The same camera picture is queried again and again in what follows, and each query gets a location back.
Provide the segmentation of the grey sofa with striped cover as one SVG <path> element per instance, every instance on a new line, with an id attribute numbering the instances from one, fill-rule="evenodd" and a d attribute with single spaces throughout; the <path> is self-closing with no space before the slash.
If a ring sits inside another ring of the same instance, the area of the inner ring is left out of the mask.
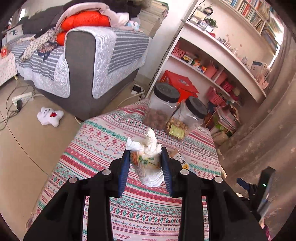
<path id="1" fill-rule="evenodd" d="M 7 48 L 24 80 L 80 120 L 99 115 L 144 65 L 151 38 L 128 24 L 127 3 L 70 1 L 20 21 L 6 32 Z M 76 27 L 60 46 L 62 20 L 98 11 L 110 27 Z"/>

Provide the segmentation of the white power strip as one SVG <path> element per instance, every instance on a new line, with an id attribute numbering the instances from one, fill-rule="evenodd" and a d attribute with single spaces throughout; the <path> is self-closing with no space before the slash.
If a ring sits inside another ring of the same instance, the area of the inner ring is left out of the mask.
<path id="1" fill-rule="evenodd" d="M 19 100 L 21 100 L 23 104 L 26 104 L 28 101 L 32 101 L 33 99 L 34 99 L 33 92 L 27 92 L 19 96 L 13 97 L 12 102 L 15 106 L 17 106 L 17 103 Z"/>

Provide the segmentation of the patterned striped tablecloth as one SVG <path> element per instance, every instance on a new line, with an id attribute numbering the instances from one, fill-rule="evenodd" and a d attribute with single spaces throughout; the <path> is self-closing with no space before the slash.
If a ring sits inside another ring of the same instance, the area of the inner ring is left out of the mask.
<path id="1" fill-rule="evenodd" d="M 47 203 L 70 177 L 90 178 L 122 156 L 128 138 L 141 142 L 147 126 L 144 114 L 148 102 L 142 100 L 112 112 L 86 120 L 70 142 L 44 185 L 27 227 L 30 227 Z M 164 131 L 155 136 L 169 153 L 180 153 L 198 177 L 212 179 L 221 174 L 217 152 L 210 132 L 199 127 L 183 140 Z M 113 236 L 120 240 L 177 240 L 181 221 L 180 198 L 169 196 L 165 184 L 149 187 L 140 181 L 147 175 L 138 169 L 151 162 L 132 155 L 126 188 L 119 198 L 111 198 Z"/>

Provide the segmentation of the white curved shelf unit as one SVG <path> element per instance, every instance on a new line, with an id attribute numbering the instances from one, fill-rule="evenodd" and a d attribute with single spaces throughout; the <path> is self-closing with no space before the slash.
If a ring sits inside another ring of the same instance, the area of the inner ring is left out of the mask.
<path id="1" fill-rule="evenodd" d="M 211 33 L 206 31 L 205 18 L 216 21 L 218 27 Z M 175 47 L 185 51 L 181 59 L 171 54 Z M 221 1 L 195 1 L 182 19 L 150 88 L 168 70 L 189 78 L 204 103 L 208 101 L 209 87 L 214 87 L 220 96 L 240 109 L 257 108 L 266 99 L 267 88 L 261 89 L 255 75 L 267 77 L 277 56 L 255 30 Z M 204 74 L 210 64 L 218 69 L 212 78 Z M 217 85 L 215 81 L 222 71 L 228 77 Z"/>

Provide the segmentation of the pink storage bin right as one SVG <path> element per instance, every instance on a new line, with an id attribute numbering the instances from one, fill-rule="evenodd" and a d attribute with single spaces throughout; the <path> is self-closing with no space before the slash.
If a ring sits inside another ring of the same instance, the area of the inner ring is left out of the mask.
<path id="1" fill-rule="evenodd" d="M 218 76 L 217 80 L 215 81 L 215 83 L 217 85 L 221 85 L 226 79 L 227 79 L 227 74 L 222 71 L 221 74 Z"/>

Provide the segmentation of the white plush toy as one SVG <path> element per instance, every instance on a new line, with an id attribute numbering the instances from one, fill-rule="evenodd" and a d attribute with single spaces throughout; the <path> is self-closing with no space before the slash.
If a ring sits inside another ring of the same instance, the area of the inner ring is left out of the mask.
<path id="1" fill-rule="evenodd" d="M 62 110 L 42 107 L 37 114 L 37 119 L 44 126 L 52 125 L 53 127 L 57 127 L 63 116 L 64 112 Z"/>

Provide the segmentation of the white lace floral curtain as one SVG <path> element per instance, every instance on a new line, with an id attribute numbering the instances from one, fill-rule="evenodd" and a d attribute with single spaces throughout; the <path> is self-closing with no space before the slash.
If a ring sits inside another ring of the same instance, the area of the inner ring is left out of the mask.
<path id="1" fill-rule="evenodd" d="M 266 167 L 276 170 L 264 219 L 272 237 L 295 207 L 295 28 L 287 31 L 281 51 L 282 65 L 266 99 L 220 147 L 226 182 L 236 192 L 243 192 L 237 178 L 256 183 Z"/>

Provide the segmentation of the jar with light nuts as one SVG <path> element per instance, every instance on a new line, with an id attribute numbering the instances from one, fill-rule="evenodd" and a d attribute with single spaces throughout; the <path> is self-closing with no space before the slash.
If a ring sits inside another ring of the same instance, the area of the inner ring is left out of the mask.
<path id="1" fill-rule="evenodd" d="M 207 108 L 197 97 L 182 100 L 168 120 L 165 132 L 168 136 L 183 140 L 197 127 L 203 125 Z"/>

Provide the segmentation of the pile of papers and boxes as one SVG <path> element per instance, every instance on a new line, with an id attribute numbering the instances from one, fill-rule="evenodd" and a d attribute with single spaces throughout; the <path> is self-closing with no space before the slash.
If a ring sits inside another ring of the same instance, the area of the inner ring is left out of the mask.
<path id="1" fill-rule="evenodd" d="M 240 126 L 238 109 L 232 103 L 213 106 L 205 117 L 205 128 L 210 131 L 216 146 L 225 143 Z"/>

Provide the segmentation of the green potted plant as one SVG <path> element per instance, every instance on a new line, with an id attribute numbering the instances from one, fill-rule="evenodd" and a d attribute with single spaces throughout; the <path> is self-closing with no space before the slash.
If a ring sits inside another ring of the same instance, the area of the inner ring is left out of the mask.
<path id="1" fill-rule="evenodd" d="M 209 33 L 213 32 L 213 30 L 218 27 L 213 18 L 205 18 L 205 22 L 207 23 L 206 31 Z"/>

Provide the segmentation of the red cardboard gift box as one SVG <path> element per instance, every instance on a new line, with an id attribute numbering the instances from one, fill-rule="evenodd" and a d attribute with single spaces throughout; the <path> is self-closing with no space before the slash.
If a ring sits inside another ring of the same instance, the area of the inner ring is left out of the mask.
<path id="1" fill-rule="evenodd" d="M 198 90 L 189 80 L 189 78 L 178 75 L 176 73 L 166 70 L 160 79 L 160 82 L 168 83 L 169 85 L 175 87 L 180 93 L 180 98 L 178 103 L 182 100 L 186 100 L 188 97 L 198 97 Z"/>

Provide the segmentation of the jar with dark snacks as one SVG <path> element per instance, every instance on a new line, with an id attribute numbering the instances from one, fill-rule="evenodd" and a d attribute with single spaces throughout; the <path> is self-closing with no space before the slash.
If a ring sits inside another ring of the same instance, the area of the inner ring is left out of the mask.
<path id="1" fill-rule="evenodd" d="M 179 98 L 180 93 L 175 87 L 164 82 L 157 83 L 150 96 L 143 124 L 163 130 L 176 110 Z"/>

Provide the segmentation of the paper cup with tissue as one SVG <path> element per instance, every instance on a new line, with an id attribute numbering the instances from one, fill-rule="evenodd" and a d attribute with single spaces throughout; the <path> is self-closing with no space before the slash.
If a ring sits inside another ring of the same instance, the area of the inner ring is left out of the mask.
<path id="1" fill-rule="evenodd" d="M 130 151 L 130 162 L 141 183 L 147 187 L 159 187 L 164 181 L 162 145 L 158 143 L 154 130 L 148 128 L 140 142 L 128 138 L 126 149 Z"/>

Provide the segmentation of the pink basket lower shelf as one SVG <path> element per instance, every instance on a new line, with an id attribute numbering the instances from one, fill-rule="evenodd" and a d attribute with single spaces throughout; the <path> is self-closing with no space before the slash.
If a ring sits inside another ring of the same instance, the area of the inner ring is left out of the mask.
<path id="1" fill-rule="evenodd" d="M 222 96 L 220 96 L 214 87 L 209 87 L 206 97 L 208 98 L 208 101 L 210 101 L 214 105 L 219 105 L 219 106 L 225 106 L 226 101 Z"/>

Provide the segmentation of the pink storage bin left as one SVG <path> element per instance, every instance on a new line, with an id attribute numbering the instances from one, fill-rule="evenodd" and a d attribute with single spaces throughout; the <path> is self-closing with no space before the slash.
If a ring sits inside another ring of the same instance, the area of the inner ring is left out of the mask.
<path id="1" fill-rule="evenodd" d="M 205 75 L 208 77 L 208 78 L 212 78 L 215 73 L 218 71 L 217 67 L 215 67 L 214 65 L 208 65 L 206 67 L 206 71 L 205 71 Z"/>

